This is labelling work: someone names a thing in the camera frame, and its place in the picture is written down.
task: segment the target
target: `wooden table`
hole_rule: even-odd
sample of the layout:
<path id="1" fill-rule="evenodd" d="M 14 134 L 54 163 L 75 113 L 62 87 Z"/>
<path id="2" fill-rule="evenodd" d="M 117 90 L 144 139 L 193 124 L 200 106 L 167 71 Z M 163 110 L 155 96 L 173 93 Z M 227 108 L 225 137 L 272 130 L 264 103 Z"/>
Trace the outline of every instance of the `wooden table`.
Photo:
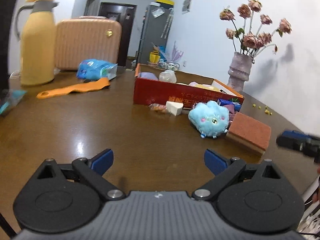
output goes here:
<path id="1" fill-rule="evenodd" d="M 133 105 L 134 73 L 126 71 L 111 81 L 109 89 L 37 99 L 38 92 L 79 82 L 74 72 L 60 73 L 28 94 L 5 118 L 0 117 L 0 211 L 19 230 L 13 201 L 46 158 L 70 163 L 90 158 L 105 148 L 114 152 L 114 164 L 104 177 L 125 192 L 130 190 L 186 190 L 191 193 L 213 178 L 203 161 L 211 148 L 225 157 L 238 156 L 248 163 L 262 159 L 224 137 L 201 139 L 186 114 L 157 114 L 147 106 Z M 13 80 L 12 87 L 19 87 Z M 241 111 L 272 129 L 263 159 L 272 159 L 303 193 L 315 180 L 313 160 L 280 150 L 275 139 L 284 129 L 297 129 L 284 117 L 264 113 L 264 105 L 244 95 Z M 6 239 L 0 230 L 0 239 Z"/>

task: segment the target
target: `small blue box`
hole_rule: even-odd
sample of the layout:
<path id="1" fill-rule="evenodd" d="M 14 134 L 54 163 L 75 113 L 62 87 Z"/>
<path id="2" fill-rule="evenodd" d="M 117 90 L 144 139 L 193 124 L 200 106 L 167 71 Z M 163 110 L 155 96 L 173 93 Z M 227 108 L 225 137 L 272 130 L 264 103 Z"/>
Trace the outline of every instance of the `small blue box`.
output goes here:
<path id="1" fill-rule="evenodd" d="M 236 112 L 239 112 L 240 108 L 241 108 L 241 104 L 239 104 L 237 102 L 231 102 L 231 101 L 228 101 L 228 100 L 224 100 L 224 99 L 218 99 L 217 103 L 218 103 L 219 106 L 234 105 Z"/>

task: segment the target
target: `thermos handle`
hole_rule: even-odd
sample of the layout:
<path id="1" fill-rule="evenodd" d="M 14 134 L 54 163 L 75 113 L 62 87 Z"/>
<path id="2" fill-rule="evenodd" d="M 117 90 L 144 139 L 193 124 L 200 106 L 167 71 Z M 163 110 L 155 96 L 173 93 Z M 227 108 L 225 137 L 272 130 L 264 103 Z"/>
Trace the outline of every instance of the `thermos handle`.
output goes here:
<path id="1" fill-rule="evenodd" d="M 26 9 L 33 9 L 33 5 L 24 5 L 22 6 L 18 13 L 17 13 L 17 16 L 15 18 L 15 33 L 16 33 L 16 36 L 18 38 L 18 40 L 20 40 L 20 32 L 18 30 L 18 17 L 19 17 L 19 14 L 23 11 L 23 10 L 26 10 Z"/>

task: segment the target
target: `orange spatula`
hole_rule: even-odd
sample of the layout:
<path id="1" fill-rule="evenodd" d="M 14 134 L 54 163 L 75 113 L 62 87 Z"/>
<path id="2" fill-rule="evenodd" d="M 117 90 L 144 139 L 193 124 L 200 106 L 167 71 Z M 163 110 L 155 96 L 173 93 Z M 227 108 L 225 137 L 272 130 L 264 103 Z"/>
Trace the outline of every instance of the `orange spatula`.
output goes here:
<path id="1" fill-rule="evenodd" d="M 43 98 L 64 96 L 71 92 L 85 93 L 89 91 L 100 90 L 108 86 L 110 86 L 109 79 L 107 77 L 104 77 L 104 78 L 100 78 L 98 81 L 81 83 L 81 84 L 76 84 L 76 85 L 72 85 L 64 88 L 57 88 L 53 90 L 43 91 L 37 95 L 37 98 L 43 99 Z"/>

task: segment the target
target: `cable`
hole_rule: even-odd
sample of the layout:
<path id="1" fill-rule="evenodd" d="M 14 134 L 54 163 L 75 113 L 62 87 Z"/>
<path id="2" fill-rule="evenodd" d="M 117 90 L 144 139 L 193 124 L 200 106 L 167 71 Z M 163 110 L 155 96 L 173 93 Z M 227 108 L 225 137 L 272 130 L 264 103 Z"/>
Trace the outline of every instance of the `cable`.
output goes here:
<path id="1" fill-rule="evenodd" d="M 18 79 L 20 78 L 20 70 L 15 70 L 10 75 L 9 79 Z"/>
<path id="2" fill-rule="evenodd" d="M 316 236 L 317 238 L 318 237 L 320 237 L 320 235 L 319 234 L 316 234 L 316 233 L 302 233 L 302 232 L 297 232 L 297 233 L 299 233 L 299 234 L 301 234 L 301 235 L 309 235 L 309 236 Z"/>
<path id="3" fill-rule="evenodd" d="M 7 220 L 5 220 L 5 218 L 2 216 L 1 213 L 0 213 L 0 226 L 10 238 L 14 238 L 17 235 L 17 233 L 12 229 L 12 227 L 9 225 Z"/>
<path id="4" fill-rule="evenodd" d="M 312 200 L 310 200 L 308 203 L 305 203 L 305 206 L 308 205 L 308 204 L 310 204 L 311 202 L 312 202 Z"/>

